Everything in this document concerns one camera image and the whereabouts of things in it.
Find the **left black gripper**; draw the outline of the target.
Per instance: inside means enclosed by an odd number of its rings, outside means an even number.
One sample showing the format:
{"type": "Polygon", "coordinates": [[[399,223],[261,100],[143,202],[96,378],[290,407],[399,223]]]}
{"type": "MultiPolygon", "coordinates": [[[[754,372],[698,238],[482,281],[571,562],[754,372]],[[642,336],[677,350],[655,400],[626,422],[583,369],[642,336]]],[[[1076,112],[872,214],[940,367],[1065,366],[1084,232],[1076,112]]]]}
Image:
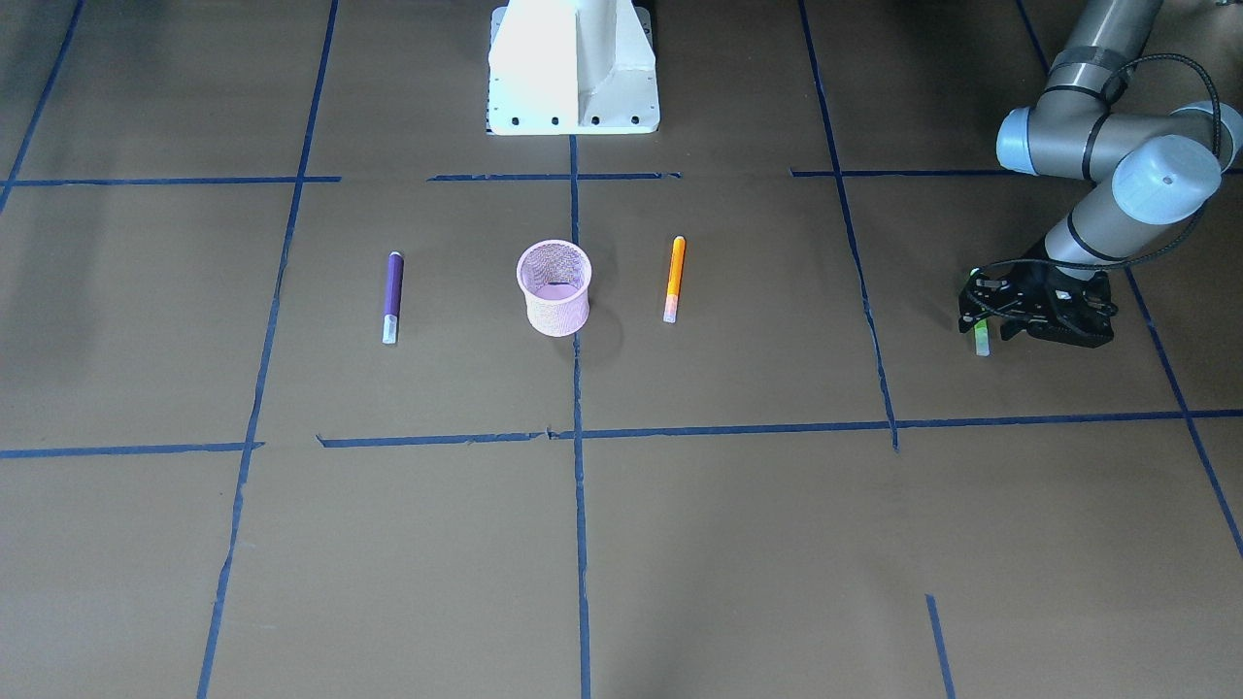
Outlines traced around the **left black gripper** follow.
{"type": "Polygon", "coordinates": [[[1104,270],[1088,279],[1068,275],[1052,262],[1002,262],[973,269],[958,294],[958,331],[968,333],[987,318],[999,318],[1001,338],[1021,333],[1054,345],[1096,350],[1115,338],[1111,286],[1104,270]]]}

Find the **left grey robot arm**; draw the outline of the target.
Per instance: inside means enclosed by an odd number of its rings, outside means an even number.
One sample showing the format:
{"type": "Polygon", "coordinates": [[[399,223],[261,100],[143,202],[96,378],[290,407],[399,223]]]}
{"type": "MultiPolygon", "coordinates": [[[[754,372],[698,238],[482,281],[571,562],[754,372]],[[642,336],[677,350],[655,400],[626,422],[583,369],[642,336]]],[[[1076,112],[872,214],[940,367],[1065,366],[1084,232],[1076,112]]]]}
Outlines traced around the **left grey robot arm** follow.
{"type": "Polygon", "coordinates": [[[972,270],[957,328],[999,318],[1001,337],[1095,350],[1112,341],[1108,275],[1154,260],[1149,244],[1193,230],[1241,154],[1241,114],[1193,63],[1207,100],[1171,114],[1120,114],[1158,16],[1158,1],[1091,1],[1057,53],[1039,100],[1003,119],[997,160],[1027,177],[1091,183],[1066,216],[1018,257],[972,270]]]}

